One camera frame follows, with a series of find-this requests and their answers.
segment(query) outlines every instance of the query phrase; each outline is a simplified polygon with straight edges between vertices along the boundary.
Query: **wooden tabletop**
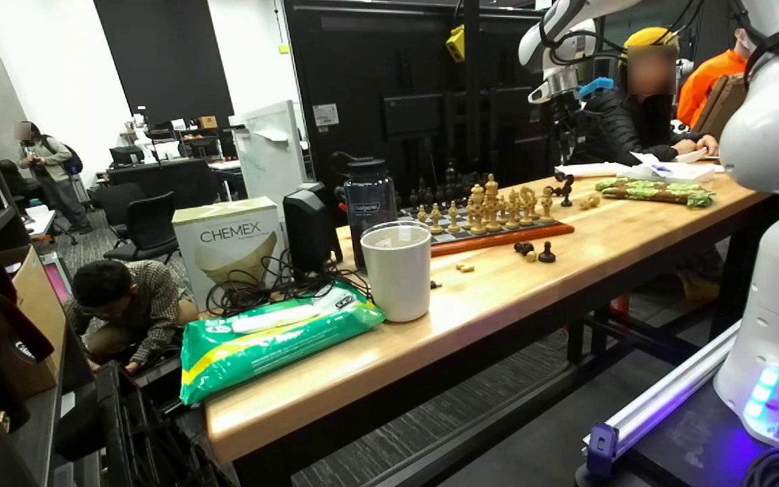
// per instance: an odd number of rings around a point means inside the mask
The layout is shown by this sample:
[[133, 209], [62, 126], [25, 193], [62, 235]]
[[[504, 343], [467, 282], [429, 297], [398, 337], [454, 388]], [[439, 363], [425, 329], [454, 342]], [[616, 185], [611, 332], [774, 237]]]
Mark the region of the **wooden tabletop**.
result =
[[[555, 209], [553, 217], [577, 227], [548, 237], [555, 264], [525, 263], [511, 245], [435, 256], [433, 282], [440, 289], [433, 289], [425, 320], [385, 325], [208, 401], [206, 429], [216, 459], [232, 463], [765, 201], [724, 174], [704, 187], [715, 190], [711, 209], [640, 201], [603, 201], [592, 212]], [[577, 181], [574, 201], [590, 193], [592, 178]], [[473, 273], [459, 273], [459, 263], [473, 264]]]

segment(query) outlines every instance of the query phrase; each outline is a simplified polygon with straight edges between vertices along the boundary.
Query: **backpack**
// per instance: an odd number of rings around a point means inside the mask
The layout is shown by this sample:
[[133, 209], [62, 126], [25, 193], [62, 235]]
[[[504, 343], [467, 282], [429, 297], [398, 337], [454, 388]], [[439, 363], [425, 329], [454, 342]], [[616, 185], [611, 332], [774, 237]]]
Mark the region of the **backpack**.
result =
[[[48, 136], [40, 139], [43, 147], [47, 147], [51, 155], [58, 155], [58, 148], [53, 148], [47, 139], [48, 139]], [[83, 160], [76, 155], [74, 147], [67, 147], [67, 143], [62, 143], [62, 147], [71, 151], [71, 156], [62, 163], [66, 174], [67, 174], [67, 175], [78, 175], [78, 174], [83, 170]]]

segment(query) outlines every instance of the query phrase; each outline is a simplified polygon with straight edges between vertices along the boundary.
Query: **orange shirt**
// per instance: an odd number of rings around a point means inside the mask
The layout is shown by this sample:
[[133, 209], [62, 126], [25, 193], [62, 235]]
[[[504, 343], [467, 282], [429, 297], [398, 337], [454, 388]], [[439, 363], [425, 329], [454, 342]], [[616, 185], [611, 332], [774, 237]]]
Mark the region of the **orange shirt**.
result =
[[676, 118], [693, 126], [704, 113], [705, 98], [716, 79], [722, 76], [745, 76], [746, 59], [738, 56], [734, 49], [705, 59], [697, 66], [681, 86]]

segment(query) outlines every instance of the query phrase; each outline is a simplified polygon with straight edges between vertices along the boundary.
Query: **white cup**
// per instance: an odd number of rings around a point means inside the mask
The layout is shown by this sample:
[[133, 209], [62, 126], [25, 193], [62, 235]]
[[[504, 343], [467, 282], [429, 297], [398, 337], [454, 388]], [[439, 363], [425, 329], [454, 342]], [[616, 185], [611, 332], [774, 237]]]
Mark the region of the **white cup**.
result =
[[413, 323], [429, 302], [429, 229], [413, 221], [363, 232], [363, 256], [375, 305], [386, 323]]

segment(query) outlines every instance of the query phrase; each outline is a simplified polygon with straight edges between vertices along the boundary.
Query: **plastic bag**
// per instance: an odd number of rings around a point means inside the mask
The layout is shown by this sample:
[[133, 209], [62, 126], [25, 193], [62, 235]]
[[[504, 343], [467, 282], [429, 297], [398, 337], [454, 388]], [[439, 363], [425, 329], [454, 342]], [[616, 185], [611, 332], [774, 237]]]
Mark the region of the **plastic bag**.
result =
[[381, 323], [385, 313], [347, 282], [239, 317], [194, 320], [183, 328], [178, 401], [198, 406], [208, 396], [363, 336]]

